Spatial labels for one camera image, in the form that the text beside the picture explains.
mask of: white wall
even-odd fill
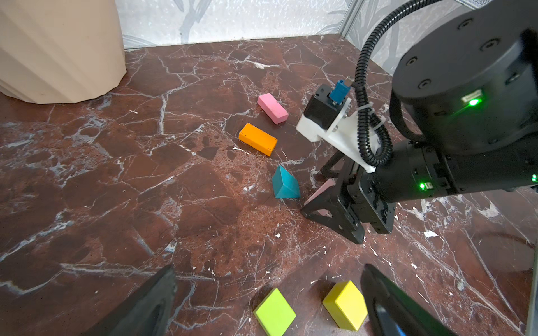
[[[357,48],[362,48],[379,22],[405,2],[407,0],[364,0],[357,19],[346,36],[347,40]],[[383,35],[374,49],[372,60],[389,74],[394,74],[403,54],[423,36],[470,10],[454,0],[443,0],[410,14]]]
[[[116,0],[126,48],[337,33],[352,0]]]

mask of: brown marble surface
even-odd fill
[[[393,234],[368,230],[363,245],[299,214],[332,149],[295,124],[358,54],[337,35],[144,48],[92,101],[1,96],[0,329],[80,333],[173,263],[168,335],[263,335],[252,310],[272,287],[297,313],[287,335],[348,335],[321,300],[372,263],[460,335],[521,334],[537,237],[530,189],[400,204]],[[387,115],[391,77],[370,70],[371,101]],[[283,125],[256,103],[267,92],[290,113]],[[278,138],[270,157],[238,141],[247,122]],[[299,180],[300,201],[273,197],[278,164]],[[354,334],[370,335],[369,323]]]

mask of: green led light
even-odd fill
[[[472,100],[469,102],[469,105],[470,105],[470,106],[476,106],[476,105],[478,105],[480,102],[481,102],[480,99],[475,98],[475,99],[472,99]]]

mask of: triangular block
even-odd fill
[[[277,167],[273,175],[273,190],[275,198],[300,198],[299,183],[282,166]]]

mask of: black cable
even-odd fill
[[[404,137],[417,142],[426,141],[426,137],[423,134],[416,134],[407,127],[402,113],[402,103],[394,91],[391,92],[391,104],[388,110],[391,114],[392,124]]]
[[[373,30],[360,51],[359,60],[357,61],[357,69],[355,70],[356,85],[354,85],[354,88],[357,106],[368,104],[368,95],[366,94],[366,73],[368,70],[368,63],[370,62],[373,49],[383,34],[403,17],[438,1],[441,0],[410,0],[391,12]],[[380,120],[375,113],[369,115],[369,109],[360,110],[357,117],[357,142],[360,155],[364,162],[374,167],[386,164],[392,155],[392,142],[387,129],[384,125],[376,129],[376,134],[381,142],[381,151],[379,154],[373,153],[372,148],[370,147],[369,126],[376,126],[380,123]]]

